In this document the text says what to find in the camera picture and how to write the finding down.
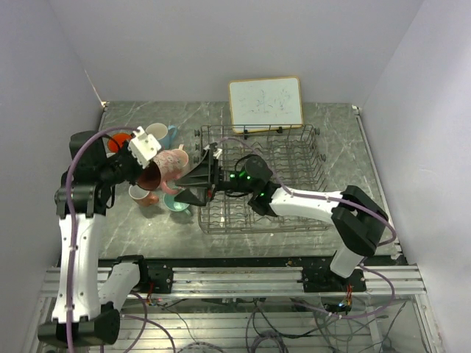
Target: metal bracket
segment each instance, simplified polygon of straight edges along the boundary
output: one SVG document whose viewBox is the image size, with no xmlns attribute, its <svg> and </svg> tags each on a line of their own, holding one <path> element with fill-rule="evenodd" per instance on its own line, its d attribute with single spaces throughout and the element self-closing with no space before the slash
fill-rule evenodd
<svg viewBox="0 0 471 353">
<path fill-rule="evenodd" d="M 354 270 L 349 279 L 341 282 L 338 278 L 326 277 L 327 271 L 318 268 L 302 270 L 302 285 L 305 293 L 347 292 L 347 286 L 352 285 L 353 292 L 365 292 L 366 283 L 362 270 Z"/>
</svg>

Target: mug handle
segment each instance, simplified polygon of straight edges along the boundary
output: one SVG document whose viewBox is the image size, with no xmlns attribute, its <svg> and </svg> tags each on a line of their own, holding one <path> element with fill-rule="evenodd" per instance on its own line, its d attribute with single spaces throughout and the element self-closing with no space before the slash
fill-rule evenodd
<svg viewBox="0 0 471 353">
<path fill-rule="evenodd" d="M 167 193 L 169 195 L 177 195 L 178 193 L 180 193 L 181 189 L 178 188 L 178 189 L 172 189 L 170 188 L 168 185 L 167 185 L 167 181 L 163 180 L 162 181 L 162 184 L 160 184 L 160 186 L 162 187 L 162 191 L 164 193 Z"/>
<path fill-rule="evenodd" d="M 175 125 L 170 125 L 168 129 L 169 129 L 169 136 L 170 136 L 170 142 L 171 142 L 175 138 L 175 135 L 177 134 L 177 127 Z"/>
</svg>

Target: red cup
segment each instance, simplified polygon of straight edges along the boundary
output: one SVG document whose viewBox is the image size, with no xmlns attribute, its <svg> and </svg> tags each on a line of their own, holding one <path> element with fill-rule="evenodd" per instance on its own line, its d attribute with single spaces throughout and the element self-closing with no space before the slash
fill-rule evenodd
<svg viewBox="0 0 471 353">
<path fill-rule="evenodd" d="M 111 152 L 116 153 L 124 145 L 124 141 L 131 140 L 132 136 L 129 134 L 125 134 L 124 132 L 120 132 L 119 134 L 112 136 L 112 138 L 114 141 L 108 140 L 108 149 Z"/>
</svg>

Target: orange mug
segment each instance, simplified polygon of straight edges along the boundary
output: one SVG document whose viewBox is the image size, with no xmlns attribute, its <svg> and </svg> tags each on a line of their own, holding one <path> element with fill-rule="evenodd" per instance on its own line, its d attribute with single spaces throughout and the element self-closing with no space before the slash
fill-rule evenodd
<svg viewBox="0 0 471 353">
<path fill-rule="evenodd" d="M 132 136 L 129 134 L 125 134 L 124 132 L 120 132 L 119 134 L 113 135 L 111 138 L 112 139 L 108 140 L 108 149 L 111 152 L 116 153 L 124 145 L 124 141 L 131 140 Z"/>
<path fill-rule="evenodd" d="M 129 189 L 129 195 L 131 199 L 135 201 L 136 204 L 142 207 L 148 207 L 151 204 L 157 204 L 159 202 L 159 197 L 150 191 L 141 189 L 137 185 L 131 185 Z"/>
<path fill-rule="evenodd" d="M 160 186 L 164 193 L 177 195 L 181 190 L 170 188 L 167 182 L 187 174 L 190 171 L 189 160 L 188 154 L 183 151 L 183 145 L 178 149 L 162 151 L 139 177 L 138 185 L 144 190 L 155 190 Z"/>
</svg>

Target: mug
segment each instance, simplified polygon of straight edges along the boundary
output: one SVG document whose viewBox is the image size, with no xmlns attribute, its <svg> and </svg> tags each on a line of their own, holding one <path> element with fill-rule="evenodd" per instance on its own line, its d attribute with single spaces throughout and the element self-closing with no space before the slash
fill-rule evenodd
<svg viewBox="0 0 471 353">
<path fill-rule="evenodd" d="M 170 149 L 170 144 L 177 134 L 177 127 L 174 125 L 167 127 L 164 124 L 155 123 L 147 127 L 146 133 L 153 134 L 163 149 Z"/>
<path fill-rule="evenodd" d="M 167 206 L 170 211 L 173 212 L 185 212 L 187 215 L 191 215 L 189 204 L 185 204 L 183 202 L 176 202 L 175 195 L 164 195 L 163 196 L 163 203 Z"/>
<path fill-rule="evenodd" d="M 151 204 L 157 204 L 159 197 L 150 191 L 141 189 L 137 185 L 131 185 L 128 191 L 131 199 L 133 199 L 139 206 L 148 207 Z"/>
<path fill-rule="evenodd" d="M 116 135 L 113 135 L 111 139 L 108 140 L 108 149 L 111 152 L 117 152 L 124 145 L 124 141 L 131 140 L 132 136 L 124 132 L 120 132 Z"/>
<path fill-rule="evenodd" d="M 183 151 L 183 145 L 178 149 L 162 151 L 138 178 L 138 185 L 144 190 L 155 190 L 161 186 L 164 193 L 177 195 L 181 189 L 172 189 L 167 182 L 187 174 L 190 171 L 189 160 L 188 154 Z"/>
</svg>

